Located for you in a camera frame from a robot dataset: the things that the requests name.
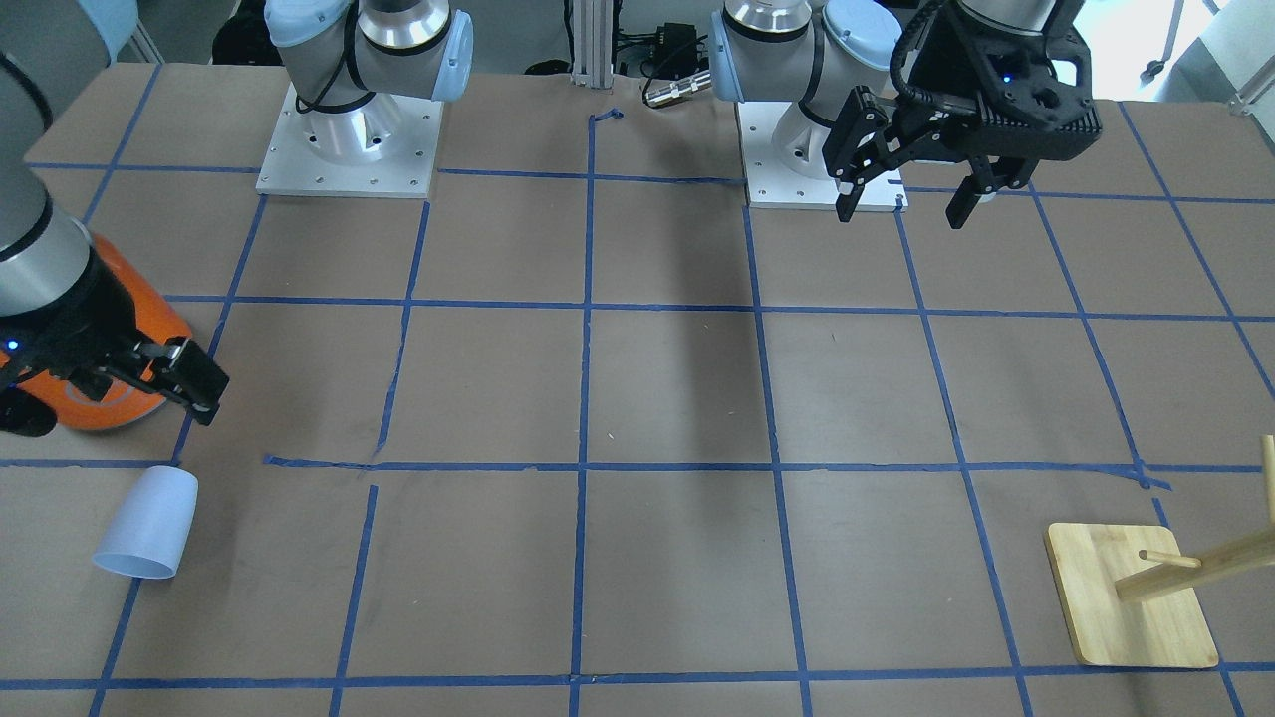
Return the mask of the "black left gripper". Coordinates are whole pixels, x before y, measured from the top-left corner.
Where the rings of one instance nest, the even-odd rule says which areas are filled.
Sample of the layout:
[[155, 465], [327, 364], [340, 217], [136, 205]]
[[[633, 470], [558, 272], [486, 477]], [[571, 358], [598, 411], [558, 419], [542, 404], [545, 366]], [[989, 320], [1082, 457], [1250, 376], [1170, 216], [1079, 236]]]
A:
[[1081, 1], [929, 1], [892, 50], [892, 122], [870, 87], [856, 85], [822, 145], [848, 223], [871, 181], [935, 137], [932, 159], [968, 158], [970, 175], [943, 209], [960, 230], [975, 205], [1020, 189], [1037, 159], [1072, 159], [1102, 137]]

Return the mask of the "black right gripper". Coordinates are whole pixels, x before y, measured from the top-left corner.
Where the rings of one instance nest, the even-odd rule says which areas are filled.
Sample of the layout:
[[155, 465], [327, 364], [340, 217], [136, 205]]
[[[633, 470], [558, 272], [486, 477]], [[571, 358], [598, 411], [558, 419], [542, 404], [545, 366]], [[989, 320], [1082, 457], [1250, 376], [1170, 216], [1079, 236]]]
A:
[[119, 249], [97, 244], [68, 299], [3, 319], [3, 431], [102, 432], [147, 418], [164, 399], [210, 425], [229, 376], [196, 339], [163, 341], [163, 295]]

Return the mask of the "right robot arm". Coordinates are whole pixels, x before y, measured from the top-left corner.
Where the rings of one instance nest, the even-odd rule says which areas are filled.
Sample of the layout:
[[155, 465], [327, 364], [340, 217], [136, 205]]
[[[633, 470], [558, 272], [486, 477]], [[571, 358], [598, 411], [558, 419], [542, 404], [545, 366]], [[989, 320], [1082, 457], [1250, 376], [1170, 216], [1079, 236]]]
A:
[[[269, 1], [300, 114], [320, 122], [319, 154], [344, 117], [377, 117], [391, 94], [451, 102], [472, 69], [468, 14], [446, 1]], [[127, 262], [64, 211], [27, 153], [108, 68], [139, 23], [133, 1], [3, 4], [3, 431], [28, 438], [61, 422], [32, 389], [46, 375], [91, 402], [116, 385], [182, 404], [209, 425], [227, 373], [187, 330], [159, 330], [168, 313]]]

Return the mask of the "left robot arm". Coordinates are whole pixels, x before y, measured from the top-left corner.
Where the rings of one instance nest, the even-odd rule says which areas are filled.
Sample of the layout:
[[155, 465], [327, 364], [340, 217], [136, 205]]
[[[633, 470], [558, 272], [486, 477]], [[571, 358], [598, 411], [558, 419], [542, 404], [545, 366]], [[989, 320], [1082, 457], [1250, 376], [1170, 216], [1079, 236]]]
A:
[[929, 1], [907, 24], [876, 1], [725, 1], [713, 14], [713, 91], [728, 102], [789, 102], [815, 129], [801, 168], [835, 182], [838, 218], [864, 189], [915, 159], [966, 163], [946, 208], [1028, 182], [1043, 159], [1096, 144], [1079, 1]]

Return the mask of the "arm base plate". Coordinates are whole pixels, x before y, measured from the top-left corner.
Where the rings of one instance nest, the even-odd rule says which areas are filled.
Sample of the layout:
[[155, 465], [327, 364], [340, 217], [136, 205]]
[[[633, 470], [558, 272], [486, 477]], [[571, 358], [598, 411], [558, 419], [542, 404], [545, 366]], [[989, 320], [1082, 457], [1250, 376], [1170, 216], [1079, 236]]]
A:
[[754, 208], [834, 211], [839, 190], [822, 159], [829, 129], [797, 102], [737, 105], [748, 204]]
[[265, 195], [428, 198], [446, 105], [376, 94], [349, 114], [300, 114], [289, 87], [255, 189]]

